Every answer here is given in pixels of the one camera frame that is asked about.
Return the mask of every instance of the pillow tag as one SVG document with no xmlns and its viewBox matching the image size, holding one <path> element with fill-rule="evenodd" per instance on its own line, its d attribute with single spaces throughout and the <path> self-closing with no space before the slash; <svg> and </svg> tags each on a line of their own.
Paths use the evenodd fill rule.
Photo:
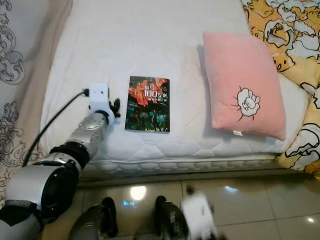
<svg viewBox="0 0 320 240">
<path fill-rule="evenodd" d="M 243 137 L 243 134 L 240 131 L 233 130 L 233 134 Z"/>
</svg>

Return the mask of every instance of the pink pillow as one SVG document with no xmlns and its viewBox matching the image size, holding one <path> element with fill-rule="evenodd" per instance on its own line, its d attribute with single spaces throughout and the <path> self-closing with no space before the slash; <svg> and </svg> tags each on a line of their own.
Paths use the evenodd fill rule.
<svg viewBox="0 0 320 240">
<path fill-rule="evenodd" d="M 266 45 L 251 35 L 203 34 L 214 129 L 286 138 L 280 83 Z"/>
</svg>

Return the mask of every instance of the black cable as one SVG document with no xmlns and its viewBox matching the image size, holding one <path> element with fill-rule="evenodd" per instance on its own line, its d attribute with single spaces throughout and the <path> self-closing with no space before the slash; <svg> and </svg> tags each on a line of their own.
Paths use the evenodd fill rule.
<svg viewBox="0 0 320 240">
<path fill-rule="evenodd" d="M 44 126 L 44 128 L 41 130 L 41 132 L 38 134 L 38 136 L 36 136 L 35 140 L 33 141 L 29 151 L 27 152 L 22 167 L 27 166 L 29 159 L 31 157 L 32 151 L 34 150 L 35 146 L 37 145 L 37 143 L 39 142 L 40 138 L 42 137 L 42 135 L 46 132 L 46 130 L 48 129 L 48 127 L 53 123 L 53 121 L 76 99 L 78 98 L 80 95 L 84 94 L 86 97 L 89 96 L 89 89 L 84 89 L 82 92 L 79 92 L 77 95 L 75 95 L 69 102 L 67 102 L 52 118 L 51 120 Z"/>
</svg>

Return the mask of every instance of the white mattress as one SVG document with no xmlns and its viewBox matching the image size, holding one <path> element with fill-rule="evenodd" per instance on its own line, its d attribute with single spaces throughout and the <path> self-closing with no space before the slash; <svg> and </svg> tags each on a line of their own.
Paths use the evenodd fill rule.
<svg viewBox="0 0 320 240">
<path fill-rule="evenodd" d="M 82 88 L 106 83 L 111 99 L 121 100 L 121 118 L 108 129 L 91 167 L 117 171 L 162 164 L 164 169 L 183 169 L 179 163 L 196 168 L 198 161 L 207 163 L 201 165 L 205 169 L 208 161 L 245 165 L 244 160 L 272 159 L 295 138 L 308 95 L 279 74 L 285 141 L 213 130 L 204 70 L 204 31 L 250 34 L 240 1 L 74 0 L 52 64 L 41 126 Z M 170 79 L 169 134 L 125 130 L 130 76 Z M 67 108 L 42 138 L 42 146 L 49 151 L 62 144 L 88 113 L 88 105 L 83 97 Z"/>
</svg>

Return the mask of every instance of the robotic arm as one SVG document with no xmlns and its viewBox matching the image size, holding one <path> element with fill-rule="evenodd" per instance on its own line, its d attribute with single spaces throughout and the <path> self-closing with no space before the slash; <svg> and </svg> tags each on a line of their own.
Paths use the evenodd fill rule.
<svg viewBox="0 0 320 240">
<path fill-rule="evenodd" d="M 97 153 L 108 126 L 120 116 L 120 100 L 111 105 L 106 85 L 93 84 L 89 98 L 90 115 L 70 138 L 9 181 L 0 209 L 0 240 L 33 240 L 72 204 L 82 169 Z"/>
</svg>

